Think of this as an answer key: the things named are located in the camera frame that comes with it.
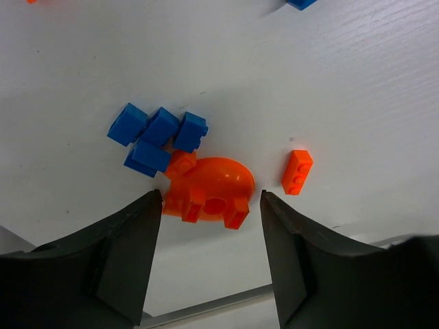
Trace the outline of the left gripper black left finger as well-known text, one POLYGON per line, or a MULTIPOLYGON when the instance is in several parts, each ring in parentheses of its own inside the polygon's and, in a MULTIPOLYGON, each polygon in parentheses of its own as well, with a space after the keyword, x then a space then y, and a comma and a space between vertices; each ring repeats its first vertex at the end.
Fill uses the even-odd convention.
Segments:
POLYGON ((3 254, 1 327, 138 326, 161 214, 161 194, 150 191, 73 234, 3 254))

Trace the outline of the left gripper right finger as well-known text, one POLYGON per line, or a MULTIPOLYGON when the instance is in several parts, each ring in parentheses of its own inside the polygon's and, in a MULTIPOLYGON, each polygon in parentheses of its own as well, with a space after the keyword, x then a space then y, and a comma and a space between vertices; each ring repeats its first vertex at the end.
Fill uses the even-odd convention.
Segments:
POLYGON ((263 191, 261 220, 282 328, 437 328, 438 237, 380 248, 263 191))

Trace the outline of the small orange lego piece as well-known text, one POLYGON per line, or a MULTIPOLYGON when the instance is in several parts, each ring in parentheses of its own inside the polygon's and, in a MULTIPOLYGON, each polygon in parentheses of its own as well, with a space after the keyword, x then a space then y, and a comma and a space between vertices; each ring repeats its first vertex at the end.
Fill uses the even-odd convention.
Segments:
POLYGON ((299 195, 313 165, 307 150, 293 150, 281 178, 286 195, 299 195))

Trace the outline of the orange round lego piece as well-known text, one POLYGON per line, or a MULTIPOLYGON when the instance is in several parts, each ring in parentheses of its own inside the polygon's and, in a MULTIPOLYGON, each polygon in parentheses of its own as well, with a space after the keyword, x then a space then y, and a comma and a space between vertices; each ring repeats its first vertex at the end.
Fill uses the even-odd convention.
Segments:
POLYGON ((237 230, 250 212, 255 180, 241 163, 230 158, 198 158, 177 150, 165 172, 170 180, 163 214, 184 222, 222 221, 237 230))

